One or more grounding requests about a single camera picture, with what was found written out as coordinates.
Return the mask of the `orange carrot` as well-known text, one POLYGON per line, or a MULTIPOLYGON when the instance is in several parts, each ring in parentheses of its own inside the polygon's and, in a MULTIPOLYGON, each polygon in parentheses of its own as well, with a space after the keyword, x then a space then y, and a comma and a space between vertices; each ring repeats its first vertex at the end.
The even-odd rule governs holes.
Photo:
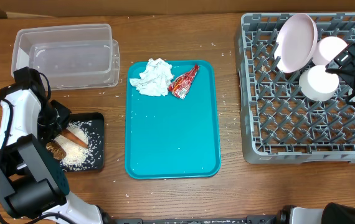
POLYGON ((60 135, 67 138, 68 140, 72 141, 73 143, 83 147, 83 148, 88 148, 87 144, 85 144, 81 139, 79 139, 76 135, 74 135, 68 129, 64 129, 60 133, 60 135))

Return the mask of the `red snack wrapper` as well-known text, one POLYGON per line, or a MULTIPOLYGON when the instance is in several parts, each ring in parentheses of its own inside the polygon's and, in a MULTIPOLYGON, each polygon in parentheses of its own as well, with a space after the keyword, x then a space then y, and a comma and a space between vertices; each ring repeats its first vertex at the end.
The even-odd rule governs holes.
POLYGON ((198 64, 195 64, 190 71, 178 76, 175 80, 173 80, 168 86, 168 91, 170 91, 176 98, 182 100, 185 99, 198 73, 198 70, 199 66, 198 64))

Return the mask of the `pink plastic bowl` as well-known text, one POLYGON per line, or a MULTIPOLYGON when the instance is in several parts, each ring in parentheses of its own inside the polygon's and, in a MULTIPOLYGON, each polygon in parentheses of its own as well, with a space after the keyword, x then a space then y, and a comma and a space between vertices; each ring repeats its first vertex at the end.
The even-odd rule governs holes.
POLYGON ((312 62, 315 65, 327 65, 347 46, 348 44, 339 37, 325 37, 317 43, 312 62))

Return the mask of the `large white plate with rice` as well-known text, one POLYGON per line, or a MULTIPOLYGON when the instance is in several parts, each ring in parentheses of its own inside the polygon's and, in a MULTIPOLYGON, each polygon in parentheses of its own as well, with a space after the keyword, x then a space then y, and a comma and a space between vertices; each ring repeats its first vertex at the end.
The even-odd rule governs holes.
POLYGON ((315 22, 307 14, 294 14, 280 29, 274 53, 280 58, 277 68, 292 73, 303 68, 311 59, 317 44, 318 31, 315 22))

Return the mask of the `brown food scrap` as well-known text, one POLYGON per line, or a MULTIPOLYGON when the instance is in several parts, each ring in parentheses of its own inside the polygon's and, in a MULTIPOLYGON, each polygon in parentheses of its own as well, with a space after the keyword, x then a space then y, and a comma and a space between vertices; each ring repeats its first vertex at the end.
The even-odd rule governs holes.
POLYGON ((62 148, 62 146, 60 144, 58 144, 57 142, 48 142, 46 144, 46 149, 52 153, 53 158, 61 161, 62 159, 64 159, 66 157, 66 152, 64 151, 64 149, 62 148))

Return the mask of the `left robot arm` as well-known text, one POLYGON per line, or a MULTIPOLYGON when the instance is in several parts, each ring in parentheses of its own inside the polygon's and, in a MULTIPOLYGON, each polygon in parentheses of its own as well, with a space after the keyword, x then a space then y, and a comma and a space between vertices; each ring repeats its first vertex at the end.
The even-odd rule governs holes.
MULTIPOLYGON (((69 115, 48 101, 44 87, 2 88, 0 106, 0 207, 31 223, 111 223, 107 212, 70 191, 65 173, 45 147, 69 115)), ((0 222, 5 223, 1 214, 0 222)))

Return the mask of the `white tissue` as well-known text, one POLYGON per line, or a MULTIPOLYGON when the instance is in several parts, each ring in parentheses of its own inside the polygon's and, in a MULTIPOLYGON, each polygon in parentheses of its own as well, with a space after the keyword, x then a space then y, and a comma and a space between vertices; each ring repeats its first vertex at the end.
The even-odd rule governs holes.
POLYGON ((147 96, 166 96, 174 75, 171 73, 172 65, 158 58, 150 58, 146 68, 139 74, 139 78, 130 78, 131 86, 139 94, 147 96))

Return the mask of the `pale green bowl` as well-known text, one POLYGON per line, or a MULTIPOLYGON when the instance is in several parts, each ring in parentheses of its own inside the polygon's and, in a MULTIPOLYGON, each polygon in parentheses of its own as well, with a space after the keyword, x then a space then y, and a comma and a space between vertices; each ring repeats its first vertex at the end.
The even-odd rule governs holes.
POLYGON ((327 101, 339 86, 339 77, 327 73, 323 65, 316 65, 303 72, 299 79, 302 93, 313 101, 327 101))

